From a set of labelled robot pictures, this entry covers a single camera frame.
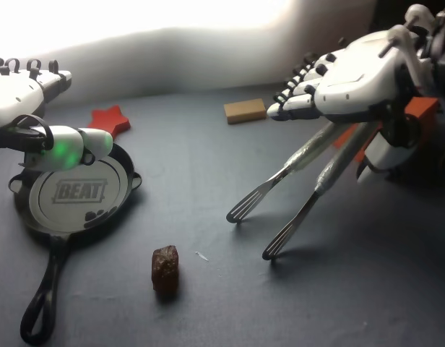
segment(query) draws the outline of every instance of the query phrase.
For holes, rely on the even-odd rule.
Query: white wall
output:
[[[58,6],[64,1],[52,2],[56,3],[52,6]],[[9,58],[31,54],[44,64],[57,59],[61,69],[71,71],[72,87],[56,99],[57,105],[256,85],[290,76],[307,51],[332,51],[338,48],[340,37],[353,39],[366,33],[375,4],[375,0],[239,0],[245,6],[238,6],[237,1],[222,1],[229,3],[222,18],[205,17],[214,15],[217,8],[170,7],[168,14],[189,20],[173,25],[167,13],[147,11],[148,2],[142,2],[146,4],[144,13],[137,13],[139,8],[134,7],[126,12],[113,8],[108,13],[97,13],[95,7],[88,7],[81,17],[75,11],[66,12],[71,20],[55,16],[45,24],[40,17],[36,21],[41,28],[36,32],[28,30],[26,38],[1,41],[0,55]],[[154,23],[160,24],[158,13],[163,20],[168,18],[167,23],[148,27],[147,21],[153,22],[155,15],[158,18]],[[41,30],[49,30],[51,35]],[[97,40],[103,35],[114,37]],[[31,45],[29,40],[38,44]]]

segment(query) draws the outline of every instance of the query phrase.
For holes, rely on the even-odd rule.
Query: star-shaped object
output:
[[[112,106],[108,110],[93,110],[91,115],[92,121],[87,127],[105,130],[112,135],[113,139],[131,128],[129,119],[123,116],[118,105]]]

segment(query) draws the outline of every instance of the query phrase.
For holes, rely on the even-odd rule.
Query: black cast iron skillet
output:
[[[104,223],[141,183],[128,153],[116,144],[107,157],[91,166],[49,173],[25,169],[11,179],[9,188],[21,219],[32,230],[48,234],[51,244],[43,280],[20,324],[26,343],[40,345],[53,332],[57,283],[70,236]],[[41,328],[34,333],[41,311]]]

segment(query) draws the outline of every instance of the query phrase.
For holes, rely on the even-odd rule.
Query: steak piece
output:
[[[175,246],[166,246],[153,251],[153,290],[159,294],[174,294],[178,289],[179,256]]]

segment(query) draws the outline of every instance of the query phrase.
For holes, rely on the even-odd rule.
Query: gray table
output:
[[[117,143],[141,189],[98,242],[75,243],[48,346],[445,346],[445,197],[388,182],[358,187],[356,165],[320,200],[276,262],[261,253],[298,211],[334,150],[277,186],[243,225],[225,220],[317,129],[316,121],[228,126],[223,104],[278,87],[118,100],[48,112],[86,126],[115,103]],[[7,189],[18,153],[0,152],[0,347],[23,346],[23,312],[48,259]],[[157,300],[152,251],[175,244],[181,291]],[[206,262],[195,252],[209,259]]]

